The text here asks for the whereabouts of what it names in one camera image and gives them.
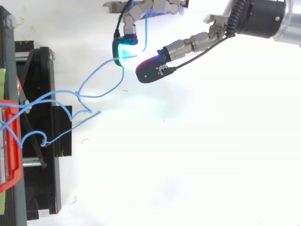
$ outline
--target metal rod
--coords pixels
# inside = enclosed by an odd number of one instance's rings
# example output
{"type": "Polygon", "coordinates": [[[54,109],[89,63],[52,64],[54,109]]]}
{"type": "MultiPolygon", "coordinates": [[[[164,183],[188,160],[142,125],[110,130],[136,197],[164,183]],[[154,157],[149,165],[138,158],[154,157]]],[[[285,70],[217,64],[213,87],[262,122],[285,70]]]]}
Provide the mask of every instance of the metal rod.
{"type": "Polygon", "coordinates": [[[37,167],[41,166],[38,157],[23,158],[23,167],[37,167]]]}
{"type": "Polygon", "coordinates": [[[17,52],[15,54],[16,62],[25,62],[27,61],[29,52],[17,52]]]}

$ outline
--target white surface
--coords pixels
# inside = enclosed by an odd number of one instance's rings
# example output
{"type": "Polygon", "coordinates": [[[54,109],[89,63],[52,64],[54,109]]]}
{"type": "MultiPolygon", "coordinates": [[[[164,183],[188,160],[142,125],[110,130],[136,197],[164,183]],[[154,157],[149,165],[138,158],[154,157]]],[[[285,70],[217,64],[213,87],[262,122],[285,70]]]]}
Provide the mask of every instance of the white surface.
{"type": "Polygon", "coordinates": [[[190,0],[189,10],[194,10],[209,15],[229,16],[233,0],[190,0]]]}
{"type": "MultiPolygon", "coordinates": [[[[55,51],[56,89],[78,90],[111,58],[118,15],[104,2],[2,4],[25,18],[17,40],[55,51]]],[[[150,19],[149,49],[207,30],[192,18],[150,19]]],[[[138,22],[142,41],[143,28],[138,22]]],[[[86,100],[103,113],[73,132],[73,156],[60,159],[63,209],[30,225],[300,225],[300,55],[297,46],[238,36],[153,84],[127,71],[114,93],[86,100]]],[[[120,77],[107,65],[85,92],[103,93],[120,77]]],[[[57,99],[81,109],[74,97],[57,99]]]]}

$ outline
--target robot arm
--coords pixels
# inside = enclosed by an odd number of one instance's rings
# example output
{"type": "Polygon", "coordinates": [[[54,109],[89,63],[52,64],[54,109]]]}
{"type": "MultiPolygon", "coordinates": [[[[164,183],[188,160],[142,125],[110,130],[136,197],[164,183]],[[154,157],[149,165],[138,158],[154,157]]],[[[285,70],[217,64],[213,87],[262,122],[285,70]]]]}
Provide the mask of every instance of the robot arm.
{"type": "Polygon", "coordinates": [[[177,14],[180,6],[185,6],[187,0],[144,0],[136,4],[124,16],[124,35],[136,35],[135,22],[140,20],[148,10],[154,12],[177,14]]]}
{"type": "Polygon", "coordinates": [[[195,60],[236,34],[273,38],[301,46],[301,0],[144,0],[125,13],[125,36],[121,39],[130,40],[130,44],[138,42],[135,22],[147,10],[176,14],[181,6],[208,12],[208,22],[213,22],[213,25],[209,32],[175,41],[158,50],[158,56],[141,63],[136,69],[140,82],[162,79],[192,61],[171,68],[167,67],[168,62],[185,57],[190,52],[203,51],[195,60]]]}

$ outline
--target silver cylinder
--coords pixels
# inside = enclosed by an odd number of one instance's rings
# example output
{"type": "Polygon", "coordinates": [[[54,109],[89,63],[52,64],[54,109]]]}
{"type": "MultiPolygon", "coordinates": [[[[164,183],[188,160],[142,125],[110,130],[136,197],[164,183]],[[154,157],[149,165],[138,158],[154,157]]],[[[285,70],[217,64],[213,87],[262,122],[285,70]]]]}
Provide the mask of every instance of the silver cylinder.
{"type": "Polygon", "coordinates": [[[301,45],[301,0],[285,0],[285,15],[273,39],[301,45]]]}
{"type": "Polygon", "coordinates": [[[38,157],[23,158],[23,167],[37,167],[41,166],[38,157]]]}

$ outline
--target blue light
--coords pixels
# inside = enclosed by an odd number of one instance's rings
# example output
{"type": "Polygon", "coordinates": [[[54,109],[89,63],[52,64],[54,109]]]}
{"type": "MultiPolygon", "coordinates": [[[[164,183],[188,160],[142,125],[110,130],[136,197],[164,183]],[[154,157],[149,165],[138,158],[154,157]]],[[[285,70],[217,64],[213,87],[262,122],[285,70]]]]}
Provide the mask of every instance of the blue light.
{"type": "Polygon", "coordinates": [[[119,62],[120,64],[127,69],[135,70],[136,67],[142,63],[143,61],[158,55],[156,51],[144,51],[144,45],[125,45],[125,44],[119,44],[118,45],[118,55],[120,57],[119,62]],[[122,59],[123,57],[130,57],[130,56],[136,56],[135,58],[128,58],[128,59],[122,59]]]}

